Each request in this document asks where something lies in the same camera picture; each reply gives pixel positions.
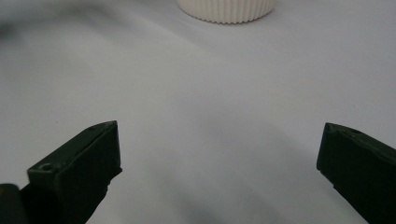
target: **black plastic part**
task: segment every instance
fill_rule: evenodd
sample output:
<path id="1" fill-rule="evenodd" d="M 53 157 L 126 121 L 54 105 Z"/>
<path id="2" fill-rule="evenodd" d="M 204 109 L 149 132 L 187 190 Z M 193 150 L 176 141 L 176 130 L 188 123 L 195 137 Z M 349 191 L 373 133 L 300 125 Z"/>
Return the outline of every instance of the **black plastic part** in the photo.
<path id="1" fill-rule="evenodd" d="M 28 170 L 21 192 L 31 223 L 86 223 L 120 172 L 117 122 L 84 130 Z"/>
<path id="2" fill-rule="evenodd" d="M 317 168 L 370 224 L 396 223 L 396 150 L 327 123 Z"/>
<path id="3" fill-rule="evenodd" d="M 20 190 L 13 184 L 0 185 L 0 223 L 28 224 Z"/>

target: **white tabletop surface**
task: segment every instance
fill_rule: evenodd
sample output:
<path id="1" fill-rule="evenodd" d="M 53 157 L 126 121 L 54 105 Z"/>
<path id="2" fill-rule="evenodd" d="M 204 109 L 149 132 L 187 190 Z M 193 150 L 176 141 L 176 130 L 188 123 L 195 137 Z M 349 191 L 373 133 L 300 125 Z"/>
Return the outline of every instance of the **white tabletop surface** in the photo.
<path id="1" fill-rule="evenodd" d="M 10 20 L 0 182 L 23 187 L 30 166 L 115 119 L 123 173 L 89 223 L 366 223 L 316 159 L 325 122 L 396 147 L 395 11 L 278 0 L 218 25 L 175 0 L 129 0 Z"/>

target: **white tablecloth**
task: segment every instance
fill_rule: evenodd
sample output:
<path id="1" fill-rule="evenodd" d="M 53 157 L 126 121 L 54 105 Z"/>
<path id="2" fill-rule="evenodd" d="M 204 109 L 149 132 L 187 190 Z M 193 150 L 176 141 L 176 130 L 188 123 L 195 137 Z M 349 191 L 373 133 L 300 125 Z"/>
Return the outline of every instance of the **white tablecloth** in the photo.
<path id="1" fill-rule="evenodd" d="M 325 122 L 396 147 L 396 2 L 278 0 L 244 25 L 174 0 L 0 34 L 0 182 L 117 120 L 123 173 L 89 223 L 366 223 L 316 169 Z"/>

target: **white cup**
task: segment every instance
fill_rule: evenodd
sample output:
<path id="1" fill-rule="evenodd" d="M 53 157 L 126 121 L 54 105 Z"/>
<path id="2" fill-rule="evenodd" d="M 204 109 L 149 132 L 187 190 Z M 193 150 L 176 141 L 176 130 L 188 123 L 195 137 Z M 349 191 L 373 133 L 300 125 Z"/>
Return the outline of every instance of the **white cup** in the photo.
<path id="1" fill-rule="evenodd" d="M 241 23 L 254 21 L 274 9 L 276 0 L 177 0 L 187 14 L 203 21 Z"/>

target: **ribbed side of bowl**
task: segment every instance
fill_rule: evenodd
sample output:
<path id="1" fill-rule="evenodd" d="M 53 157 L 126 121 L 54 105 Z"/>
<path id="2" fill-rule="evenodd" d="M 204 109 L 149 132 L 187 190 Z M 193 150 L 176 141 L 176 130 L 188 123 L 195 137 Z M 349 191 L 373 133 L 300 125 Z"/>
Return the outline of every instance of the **ribbed side of bowl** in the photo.
<path id="1" fill-rule="evenodd" d="M 276 0 L 177 0 L 187 14 L 218 23 L 254 21 L 274 9 Z"/>

